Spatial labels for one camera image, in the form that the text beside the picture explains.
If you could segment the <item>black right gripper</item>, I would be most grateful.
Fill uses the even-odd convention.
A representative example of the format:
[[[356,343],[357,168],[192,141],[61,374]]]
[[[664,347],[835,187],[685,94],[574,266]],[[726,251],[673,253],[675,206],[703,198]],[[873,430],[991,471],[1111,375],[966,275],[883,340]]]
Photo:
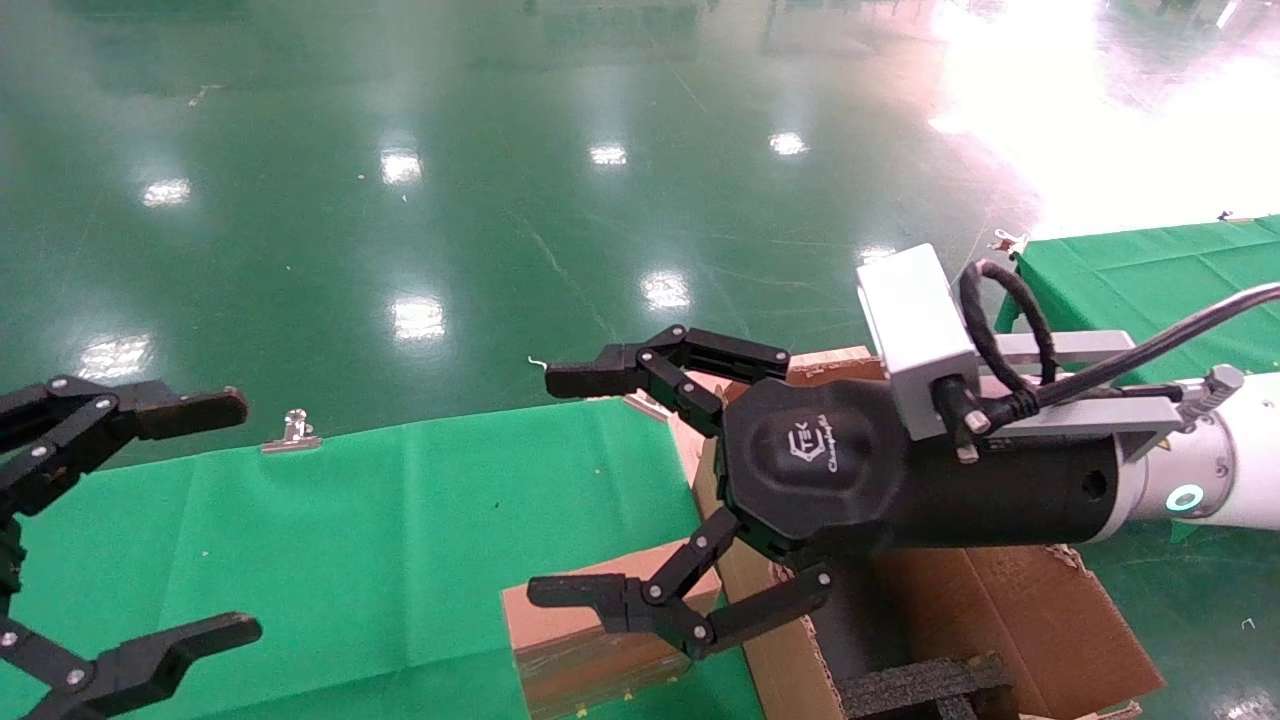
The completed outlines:
[[[590,609],[609,634],[653,634],[699,661],[806,616],[833,588],[817,565],[700,614],[685,597],[739,533],[768,557],[828,557],[1075,544],[1101,536],[1114,515],[1120,462],[1110,438],[984,451],[964,462],[948,437],[910,437],[886,382],[791,386],[782,380],[790,359],[783,348],[672,325],[607,345],[590,363],[548,365],[556,398],[641,391],[699,434],[719,436],[719,496],[732,512],[716,510],[646,580],[534,577],[530,603]],[[724,406],[690,370],[754,386]]]

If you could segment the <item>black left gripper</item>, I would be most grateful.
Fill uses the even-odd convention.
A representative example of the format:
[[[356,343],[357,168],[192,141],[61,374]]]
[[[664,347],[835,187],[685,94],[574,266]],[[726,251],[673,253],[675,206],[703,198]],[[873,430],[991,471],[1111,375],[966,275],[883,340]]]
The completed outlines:
[[[41,514],[136,439],[232,428],[248,414],[234,387],[179,395],[160,380],[108,387],[59,375],[3,396],[0,610],[22,589],[22,529],[13,516]],[[82,659],[9,616],[1,629],[3,661],[47,687],[27,719],[110,719],[164,702],[195,662],[262,637],[256,618],[224,612]]]

